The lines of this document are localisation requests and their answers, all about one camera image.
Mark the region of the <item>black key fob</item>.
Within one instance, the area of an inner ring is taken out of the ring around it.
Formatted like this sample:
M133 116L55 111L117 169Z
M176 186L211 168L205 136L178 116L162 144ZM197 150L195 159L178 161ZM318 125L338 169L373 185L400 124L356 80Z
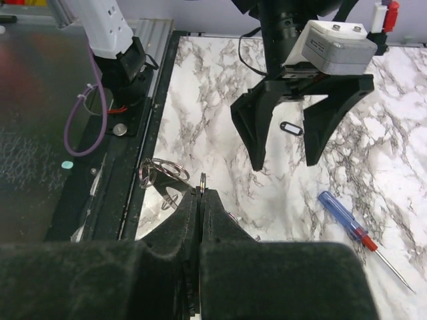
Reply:
M287 121L283 121L280 123L280 129L286 133L299 137L304 134L303 129L294 125L293 123L289 123Z

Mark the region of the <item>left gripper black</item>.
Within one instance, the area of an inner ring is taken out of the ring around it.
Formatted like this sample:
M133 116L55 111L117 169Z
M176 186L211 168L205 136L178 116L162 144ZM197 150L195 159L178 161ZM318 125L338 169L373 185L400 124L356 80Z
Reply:
M266 142L273 110L279 100L299 100L306 95L326 98L304 109L306 164L314 166L346 113L374 91L374 76L327 75L308 67L281 67L264 78L231 106L231 116L250 158L260 171L266 157Z

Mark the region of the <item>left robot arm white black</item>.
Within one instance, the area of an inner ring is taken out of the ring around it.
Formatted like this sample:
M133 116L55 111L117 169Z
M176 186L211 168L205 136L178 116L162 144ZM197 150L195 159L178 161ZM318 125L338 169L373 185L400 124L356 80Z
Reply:
M274 108L307 95L322 100L304 111L306 163L315 165L346 113L374 90L366 68L377 46L359 23L346 21L353 1L236 1L260 22L267 71L231 106L252 168L264 166ZM101 83L121 105L139 100L137 74L146 55L116 1L73 1Z

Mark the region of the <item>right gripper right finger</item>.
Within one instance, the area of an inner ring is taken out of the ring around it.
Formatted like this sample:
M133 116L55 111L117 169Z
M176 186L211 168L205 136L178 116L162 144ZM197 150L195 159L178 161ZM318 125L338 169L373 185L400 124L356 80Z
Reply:
M259 242L215 190L202 198L199 300L203 319L377 319L362 264L333 242Z

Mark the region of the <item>round metal keyring disc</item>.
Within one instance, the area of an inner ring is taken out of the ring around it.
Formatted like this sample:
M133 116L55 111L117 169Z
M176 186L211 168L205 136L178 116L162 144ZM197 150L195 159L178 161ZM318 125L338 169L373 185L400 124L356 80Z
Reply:
M139 166L139 185L142 189L153 187L163 198L167 208L179 207L179 196L190 192L197 197L196 187L189 183L190 174L181 165L159 158L145 158Z

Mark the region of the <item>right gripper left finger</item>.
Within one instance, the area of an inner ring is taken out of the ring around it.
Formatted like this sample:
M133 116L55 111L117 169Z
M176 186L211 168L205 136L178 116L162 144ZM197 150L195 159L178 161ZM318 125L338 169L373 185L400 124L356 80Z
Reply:
M2 319L189 319L199 311L200 198L137 241L1 246Z

